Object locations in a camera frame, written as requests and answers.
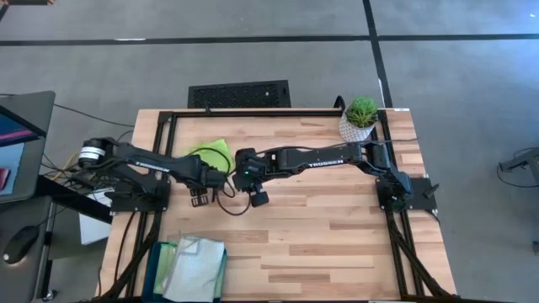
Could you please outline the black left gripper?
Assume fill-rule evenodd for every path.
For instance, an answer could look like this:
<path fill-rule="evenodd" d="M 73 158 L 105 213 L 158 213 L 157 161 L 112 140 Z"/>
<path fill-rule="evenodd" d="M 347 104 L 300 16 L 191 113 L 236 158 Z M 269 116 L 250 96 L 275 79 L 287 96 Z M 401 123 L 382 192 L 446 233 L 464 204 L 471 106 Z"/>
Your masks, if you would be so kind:
<path fill-rule="evenodd" d="M 210 166 L 206 162 L 199 165 L 199 177 L 197 183 L 202 188 L 207 189 L 222 189 L 228 179 L 228 173 L 218 170 L 216 167 Z M 190 189 L 191 204 L 193 207 L 201 207 L 208 205 L 210 200 L 206 194 L 201 195 L 200 189 Z"/>

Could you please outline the lime green microfiber towel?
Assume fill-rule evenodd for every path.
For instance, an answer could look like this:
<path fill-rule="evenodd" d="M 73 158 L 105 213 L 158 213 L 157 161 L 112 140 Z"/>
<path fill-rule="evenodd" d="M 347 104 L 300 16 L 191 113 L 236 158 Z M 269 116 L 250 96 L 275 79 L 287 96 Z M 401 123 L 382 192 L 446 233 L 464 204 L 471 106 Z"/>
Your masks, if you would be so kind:
<path fill-rule="evenodd" d="M 224 173 L 231 173 L 235 168 L 232 153 L 224 139 L 201 142 L 186 151 L 187 155 L 198 155 L 208 165 Z"/>

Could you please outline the grey waffle microfiber towel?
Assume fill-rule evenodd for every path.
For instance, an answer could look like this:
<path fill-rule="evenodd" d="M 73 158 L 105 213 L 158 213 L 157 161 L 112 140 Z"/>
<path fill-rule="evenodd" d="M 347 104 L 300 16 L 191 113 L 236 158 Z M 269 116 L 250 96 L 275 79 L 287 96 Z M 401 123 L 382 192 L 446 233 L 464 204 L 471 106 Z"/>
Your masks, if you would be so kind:
<path fill-rule="evenodd" d="M 211 303 L 224 255 L 223 242 L 204 237 L 182 237 L 163 297 L 177 303 Z"/>

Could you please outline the pale green waffle towel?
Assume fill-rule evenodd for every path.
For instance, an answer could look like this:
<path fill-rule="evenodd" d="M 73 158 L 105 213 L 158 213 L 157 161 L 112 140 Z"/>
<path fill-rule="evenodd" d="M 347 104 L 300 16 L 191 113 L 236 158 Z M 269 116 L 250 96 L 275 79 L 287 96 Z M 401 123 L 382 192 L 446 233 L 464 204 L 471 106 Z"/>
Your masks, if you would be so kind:
<path fill-rule="evenodd" d="M 162 295 L 165 290 L 169 272 L 174 265 L 177 246 L 178 244 L 173 242 L 164 242 L 161 244 L 156 278 L 153 286 L 153 293 L 156 295 Z"/>

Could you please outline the black floor vent grate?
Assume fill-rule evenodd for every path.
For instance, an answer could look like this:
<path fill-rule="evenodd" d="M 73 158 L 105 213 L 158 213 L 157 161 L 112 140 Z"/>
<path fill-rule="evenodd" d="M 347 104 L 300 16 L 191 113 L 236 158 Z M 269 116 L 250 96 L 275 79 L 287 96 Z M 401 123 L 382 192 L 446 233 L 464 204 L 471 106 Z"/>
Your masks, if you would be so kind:
<path fill-rule="evenodd" d="M 287 80 L 191 86 L 189 109 L 290 108 Z"/>

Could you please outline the teal storage bin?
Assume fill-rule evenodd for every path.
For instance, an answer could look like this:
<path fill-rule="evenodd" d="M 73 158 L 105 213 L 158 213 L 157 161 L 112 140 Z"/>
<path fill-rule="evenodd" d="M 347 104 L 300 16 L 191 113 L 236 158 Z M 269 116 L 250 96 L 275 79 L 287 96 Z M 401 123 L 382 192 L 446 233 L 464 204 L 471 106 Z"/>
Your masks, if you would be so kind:
<path fill-rule="evenodd" d="M 168 300 L 163 295 L 156 295 L 153 293 L 153 286 L 156 278 L 157 262 L 159 258 L 159 251 L 161 244 L 164 242 L 156 242 L 151 248 L 150 257 L 147 261 L 146 275 L 143 282 L 141 298 L 144 303 L 174 303 L 172 300 Z M 218 278 L 216 280 L 216 288 L 213 301 L 207 302 L 176 302 L 176 303 L 221 303 L 222 292 L 224 288 L 225 272 L 227 267 L 227 250 L 224 249 L 224 253 L 221 259 L 221 267 Z"/>

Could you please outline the white triangle-pattern plant pot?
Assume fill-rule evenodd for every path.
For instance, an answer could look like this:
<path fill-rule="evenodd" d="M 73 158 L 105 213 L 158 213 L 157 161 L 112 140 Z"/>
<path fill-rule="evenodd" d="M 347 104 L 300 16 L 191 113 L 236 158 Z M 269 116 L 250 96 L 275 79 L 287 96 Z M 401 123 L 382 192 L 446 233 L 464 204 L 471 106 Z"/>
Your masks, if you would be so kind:
<path fill-rule="evenodd" d="M 346 114 L 342 114 L 339 122 L 339 134 L 346 142 L 365 141 L 374 130 L 376 120 L 366 127 L 358 127 L 352 124 Z"/>

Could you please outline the white paper sheet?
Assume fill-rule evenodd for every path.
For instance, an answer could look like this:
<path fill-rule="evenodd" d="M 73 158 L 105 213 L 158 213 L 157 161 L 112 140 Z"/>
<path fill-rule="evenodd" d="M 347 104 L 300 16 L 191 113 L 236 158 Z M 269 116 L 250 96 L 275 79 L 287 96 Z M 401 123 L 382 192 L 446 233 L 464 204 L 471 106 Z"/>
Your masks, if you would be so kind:
<path fill-rule="evenodd" d="M 113 188 L 96 189 L 87 195 L 88 198 L 102 205 L 111 206 L 112 200 L 105 194 L 113 192 Z M 87 215 L 79 215 L 80 239 L 82 245 L 89 245 L 109 237 L 110 223 L 105 223 Z"/>

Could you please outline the green spiky plant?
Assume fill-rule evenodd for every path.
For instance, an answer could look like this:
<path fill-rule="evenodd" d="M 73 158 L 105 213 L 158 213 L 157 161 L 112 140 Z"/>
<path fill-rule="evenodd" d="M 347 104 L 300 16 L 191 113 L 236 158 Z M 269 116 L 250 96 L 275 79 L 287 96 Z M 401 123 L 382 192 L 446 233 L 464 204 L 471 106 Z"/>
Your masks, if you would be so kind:
<path fill-rule="evenodd" d="M 345 110 L 346 119 L 357 128 L 367 128 L 377 120 L 376 101 L 370 97 L 357 97 Z"/>

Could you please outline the black computer mouse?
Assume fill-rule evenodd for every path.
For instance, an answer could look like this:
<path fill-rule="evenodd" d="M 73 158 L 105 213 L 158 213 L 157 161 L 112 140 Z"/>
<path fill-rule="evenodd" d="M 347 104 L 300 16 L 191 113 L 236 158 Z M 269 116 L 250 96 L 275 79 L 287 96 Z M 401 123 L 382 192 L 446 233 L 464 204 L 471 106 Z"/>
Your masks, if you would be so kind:
<path fill-rule="evenodd" d="M 17 231 L 3 250 L 3 261 L 8 265 L 19 263 L 31 249 L 39 233 L 37 226 L 25 226 Z"/>

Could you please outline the dark operator monitor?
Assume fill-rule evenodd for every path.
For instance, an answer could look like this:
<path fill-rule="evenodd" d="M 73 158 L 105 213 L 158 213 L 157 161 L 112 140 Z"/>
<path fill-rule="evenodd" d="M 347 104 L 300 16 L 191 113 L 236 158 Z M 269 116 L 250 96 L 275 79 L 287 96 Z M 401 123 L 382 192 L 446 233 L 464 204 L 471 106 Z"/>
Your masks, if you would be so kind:
<path fill-rule="evenodd" d="M 34 193 L 56 94 L 0 97 L 0 205 Z"/>

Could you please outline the grey operator desk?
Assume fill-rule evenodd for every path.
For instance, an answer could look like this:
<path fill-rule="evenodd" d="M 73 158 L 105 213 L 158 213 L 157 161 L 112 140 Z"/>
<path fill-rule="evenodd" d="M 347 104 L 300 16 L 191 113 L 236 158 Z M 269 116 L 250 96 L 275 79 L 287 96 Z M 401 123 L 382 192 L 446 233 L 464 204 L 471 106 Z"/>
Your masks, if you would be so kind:
<path fill-rule="evenodd" d="M 50 288 L 49 252 L 54 226 L 50 214 L 54 209 L 48 197 L 0 205 L 0 303 L 48 302 L 57 296 L 57 291 Z M 37 226 L 39 236 L 19 263 L 8 265 L 3 261 L 3 250 L 25 226 Z"/>

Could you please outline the black aluminium table frame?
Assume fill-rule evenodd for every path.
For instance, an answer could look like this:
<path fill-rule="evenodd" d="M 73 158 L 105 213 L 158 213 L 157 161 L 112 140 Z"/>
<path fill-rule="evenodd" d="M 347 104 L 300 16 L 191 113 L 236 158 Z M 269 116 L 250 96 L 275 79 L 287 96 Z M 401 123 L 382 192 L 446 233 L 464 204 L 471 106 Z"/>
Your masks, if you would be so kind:
<path fill-rule="evenodd" d="M 186 109 L 174 123 L 160 124 L 159 111 L 143 109 L 132 143 L 181 156 L 201 142 L 224 139 L 236 151 L 278 146 L 337 144 L 337 109 L 222 110 L 204 116 Z M 307 170 L 268 182 L 269 203 L 247 207 L 247 197 L 223 197 L 195 208 L 189 191 L 172 187 L 159 237 L 207 237 L 225 243 L 225 300 L 396 299 L 397 275 L 375 179 L 350 165 Z"/>

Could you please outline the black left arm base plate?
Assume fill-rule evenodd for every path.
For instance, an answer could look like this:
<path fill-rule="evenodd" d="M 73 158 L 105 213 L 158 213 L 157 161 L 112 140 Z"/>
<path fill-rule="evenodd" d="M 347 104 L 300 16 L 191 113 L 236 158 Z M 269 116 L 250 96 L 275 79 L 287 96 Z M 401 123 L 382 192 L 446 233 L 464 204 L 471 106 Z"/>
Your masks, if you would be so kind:
<path fill-rule="evenodd" d="M 111 199 L 110 210 L 119 212 L 161 212 L 168 208 L 171 183 L 158 180 L 154 191 L 146 192 L 141 185 L 118 183 L 114 191 L 105 193 Z"/>

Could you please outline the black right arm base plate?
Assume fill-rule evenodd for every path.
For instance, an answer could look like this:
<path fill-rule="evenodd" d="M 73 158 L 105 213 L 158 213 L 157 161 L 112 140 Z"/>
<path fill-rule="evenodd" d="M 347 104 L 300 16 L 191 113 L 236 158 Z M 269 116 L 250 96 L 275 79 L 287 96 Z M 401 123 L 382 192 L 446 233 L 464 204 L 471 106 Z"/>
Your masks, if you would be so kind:
<path fill-rule="evenodd" d="M 397 213 L 403 210 L 437 210 L 435 191 L 438 188 L 439 185 L 432 185 L 429 178 L 410 178 L 404 184 L 376 180 L 380 207 Z"/>

